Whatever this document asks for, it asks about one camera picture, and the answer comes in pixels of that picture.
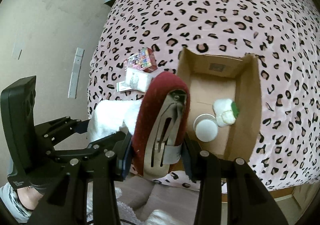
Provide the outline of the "person's left hand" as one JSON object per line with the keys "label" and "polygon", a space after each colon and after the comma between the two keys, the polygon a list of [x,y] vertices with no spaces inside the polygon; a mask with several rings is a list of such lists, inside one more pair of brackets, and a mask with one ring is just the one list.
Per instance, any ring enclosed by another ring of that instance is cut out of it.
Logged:
{"label": "person's left hand", "polygon": [[24,187],[17,189],[17,195],[21,204],[28,210],[33,211],[40,200],[43,198],[43,194],[38,192],[33,187]]}

